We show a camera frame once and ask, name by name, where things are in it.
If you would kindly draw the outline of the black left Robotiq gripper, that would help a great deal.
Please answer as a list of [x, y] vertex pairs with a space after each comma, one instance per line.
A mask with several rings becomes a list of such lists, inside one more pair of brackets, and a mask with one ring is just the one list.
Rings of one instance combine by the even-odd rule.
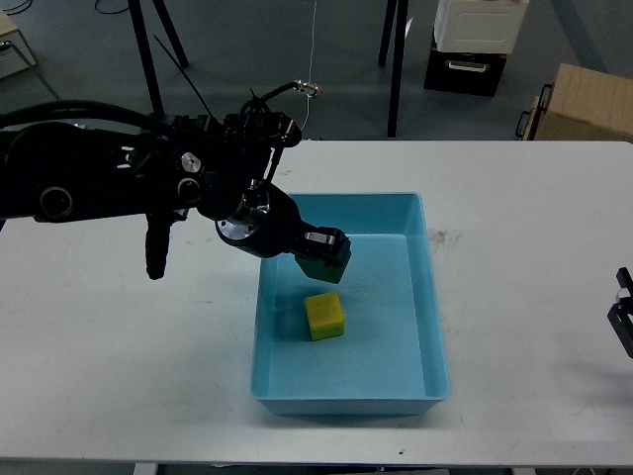
[[303, 267], [344, 270], [351, 241], [338, 228], [303, 225], [296, 202], [276, 186], [245, 193], [236, 210], [216, 221], [223, 242], [261, 258], [289, 252]]

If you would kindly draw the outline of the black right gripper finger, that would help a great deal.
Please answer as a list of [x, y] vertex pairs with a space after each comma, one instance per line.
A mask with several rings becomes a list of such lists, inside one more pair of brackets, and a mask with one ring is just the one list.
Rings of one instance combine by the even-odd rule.
[[607, 313], [607, 318], [626, 354], [632, 358], [632, 276], [626, 267], [620, 267], [616, 273], [616, 280], [620, 289]]

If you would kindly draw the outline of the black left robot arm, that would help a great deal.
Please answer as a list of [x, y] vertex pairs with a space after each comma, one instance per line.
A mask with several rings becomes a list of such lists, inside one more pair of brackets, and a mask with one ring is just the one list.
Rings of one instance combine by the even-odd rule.
[[61, 224], [143, 215], [155, 280], [172, 225], [196, 210], [226, 244], [260, 258], [290, 253], [308, 277], [338, 283], [349, 238], [305, 222], [272, 181], [283, 151], [301, 138], [262, 97], [223, 120], [78, 100], [20, 109], [1, 118], [1, 217]]

